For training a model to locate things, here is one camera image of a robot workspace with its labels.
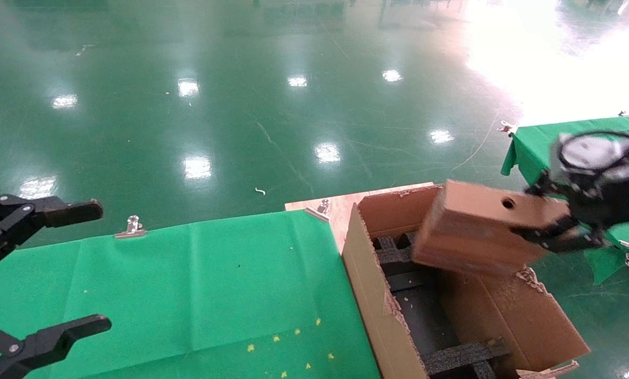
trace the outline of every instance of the green tablecloth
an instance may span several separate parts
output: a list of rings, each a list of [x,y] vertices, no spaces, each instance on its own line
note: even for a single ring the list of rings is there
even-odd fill
[[[560,133],[577,134],[595,129],[629,132],[629,117],[520,127],[513,136],[506,154],[502,174],[510,175],[511,168],[518,165],[527,182],[535,183],[541,170],[550,165],[550,147]],[[619,249],[619,241],[629,242],[629,224],[612,228],[608,231],[607,237],[614,243],[613,247],[585,252],[586,259],[593,268],[595,285],[602,283],[624,266],[625,254]]]
[[[28,378],[379,379],[331,229],[304,211],[16,250],[0,328],[114,326]]]

